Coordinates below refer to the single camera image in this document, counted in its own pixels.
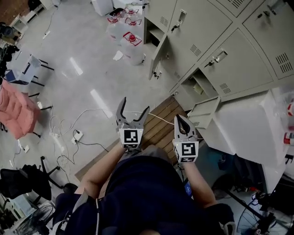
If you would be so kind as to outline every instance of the brick wall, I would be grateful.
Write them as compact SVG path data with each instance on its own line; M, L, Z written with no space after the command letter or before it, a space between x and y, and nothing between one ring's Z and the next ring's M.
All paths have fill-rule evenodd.
M28 13L28 0L0 0L0 22L10 25L18 14L25 16Z

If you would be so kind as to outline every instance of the water bottle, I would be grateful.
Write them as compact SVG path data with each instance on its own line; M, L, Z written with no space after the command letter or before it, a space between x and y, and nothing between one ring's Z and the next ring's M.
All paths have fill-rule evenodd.
M131 65L138 65L142 63L144 58L143 43L139 36L133 35L131 32L127 32L121 39L120 43L123 54Z
M133 10L133 8L125 8L125 17L126 18L131 18L131 17L137 17L138 19L141 19L141 14L139 14L139 9Z
M144 28L142 20L136 16L126 18L124 20L124 33L131 32L133 35L138 35L140 38L144 37Z
M107 18L109 25L107 27L107 34L117 45L120 45L120 41L124 35L124 24L120 21L120 18L112 17Z

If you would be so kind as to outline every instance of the wall socket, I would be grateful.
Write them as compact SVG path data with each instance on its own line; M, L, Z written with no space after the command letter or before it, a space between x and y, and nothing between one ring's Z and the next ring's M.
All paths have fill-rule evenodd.
M76 145L77 143L75 142L75 140L77 140L77 141L79 141L82 137L83 137L83 132L81 132L80 130L78 130L78 132L77 131L75 131L74 132L74 138L72 138L72 143L74 144L74 145Z

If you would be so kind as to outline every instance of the navy blue shirt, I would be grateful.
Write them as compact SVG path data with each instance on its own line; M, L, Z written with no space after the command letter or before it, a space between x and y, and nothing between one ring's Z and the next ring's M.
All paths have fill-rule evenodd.
M71 213L78 198L65 194L57 198L54 224ZM233 221L230 207L202 209L168 162L146 156L119 162L99 201L99 216L99 234L105 235L137 235L146 229L161 235L222 234L219 222ZM90 198L71 215L65 234L95 234L96 222L96 203Z

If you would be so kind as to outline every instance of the concrete floor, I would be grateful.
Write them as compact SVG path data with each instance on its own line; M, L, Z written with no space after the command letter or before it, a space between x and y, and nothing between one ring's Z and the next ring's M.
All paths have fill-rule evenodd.
M52 14L50 34L43 39ZM53 7L42 11L28 26L18 47L29 49L36 57L47 61L55 71L40 69L38 82L45 87L36 84L17 86L29 95L40 92L33 99L40 101L43 106L52 104L54 109L53 113L51 110L42 111L41 139L33 134L20 139L22 146L29 146L27 153L21 151L14 158L14 153L19 152L17 140L9 132L0 133L1 168L22 168L24 164L39 166L40 156L45 156L47 169L51 170L57 165L57 157L61 154L72 159L77 151L77 146L71 143L74 129L84 133L82 142L100 143L107 147L119 137L115 130L115 116L111 112L87 111L78 119L73 129L64 133L86 109L103 108L114 111L126 96L126 111L143 111L147 106L152 110L169 96L160 79L149 81L147 78L152 55L150 48L144 48L147 59L139 66L131 66L123 58L119 61L113 60L120 48L107 37L107 20L94 11L90 1L62 1L58 9ZM54 130L49 127L52 115L55 116L54 125L51 125L55 126ZM138 115L126 114L133 118ZM64 134L62 137L54 137L52 132L59 134L57 127ZM78 184L74 174L102 151L98 145L80 144L79 151L74 156L75 164L65 158L60 158L59 163L66 170L69 180ZM54 173L52 177L61 185L67 183L63 171ZM53 186L53 199L61 192Z

